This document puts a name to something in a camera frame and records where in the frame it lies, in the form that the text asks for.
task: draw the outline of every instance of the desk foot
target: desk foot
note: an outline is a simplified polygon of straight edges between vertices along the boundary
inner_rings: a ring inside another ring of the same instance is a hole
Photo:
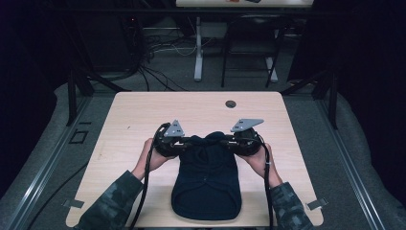
[[[197,54],[196,65],[194,66],[194,81],[202,81],[202,69],[203,69],[203,55]]]
[[[271,57],[267,57],[265,59],[266,61],[266,66],[268,67],[268,69],[272,68],[272,64],[273,64],[273,60]],[[271,76],[271,82],[272,83],[277,83],[278,82],[278,76],[277,76],[277,72],[274,69],[274,72],[272,72],[272,76]]]

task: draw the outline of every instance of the sleeve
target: sleeve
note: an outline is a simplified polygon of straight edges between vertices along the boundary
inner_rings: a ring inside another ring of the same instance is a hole
[[[272,205],[275,210],[278,230],[314,229],[305,209],[289,182],[271,190]]]
[[[143,183],[126,171],[80,217],[77,230],[123,229]]]

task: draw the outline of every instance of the person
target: person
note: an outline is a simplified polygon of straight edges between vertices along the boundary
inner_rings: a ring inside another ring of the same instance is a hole
[[[140,158],[135,168],[126,171],[91,205],[81,216],[79,223],[74,227],[77,230],[88,229],[123,229],[130,215],[132,205],[137,195],[143,190],[141,182],[145,177],[147,155],[152,144],[152,138],[145,141]],[[269,150],[271,166],[269,169],[269,186],[271,190],[272,205],[275,210],[279,230],[307,230],[314,229],[305,209],[289,182],[282,182],[275,167],[272,150]],[[265,149],[251,156],[240,156],[262,178],[265,170]],[[154,171],[173,157],[164,157],[155,149],[152,151],[149,169]]]

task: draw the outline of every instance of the white desk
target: white desk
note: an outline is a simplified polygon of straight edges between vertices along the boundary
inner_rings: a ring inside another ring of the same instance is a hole
[[[183,8],[310,8],[313,0],[261,0],[259,3],[239,0],[232,2],[230,0],[176,0],[177,7]],[[203,50],[201,46],[201,22],[196,19],[196,64],[194,67],[194,80],[202,80],[203,69]],[[272,58],[266,59],[268,68],[272,66]],[[272,73],[272,82],[277,82],[276,71]]]
[[[225,103],[237,103],[229,108]],[[255,126],[274,152],[278,172],[289,181],[303,203],[316,200],[298,142],[282,100],[276,92],[127,92],[117,94],[107,115],[101,135],[81,180],[76,200],[81,209],[72,207],[66,224],[79,222],[80,216],[125,170],[132,170],[144,141],[152,137],[159,125],[179,120],[186,136],[201,137],[213,131],[231,134],[230,128],[240,118],[263,119]],[[138,227],[255,227],[267,226],[268,211],[263,179],[236,157],[242,196],[237,218],[201,221],[177,216],[170,206],[170,195],[179,168],[179,158],[165,163],[150,174],[146,202]],[[139,200],[134,203],[129,226]],[[320,225],[320,210],[305,210],[313,224]]]

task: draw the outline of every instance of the black chair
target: black chair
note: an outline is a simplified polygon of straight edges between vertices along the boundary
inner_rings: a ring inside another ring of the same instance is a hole
[[[231,21],[224,37],[223,71],[221,87],[224,87],[226,70],[267,70],[266,87],[271,81],[286,29],[293,24],[289,17],[279,15],[243,15]],[[271,68],[227,68],[230,55],[272,58]]]

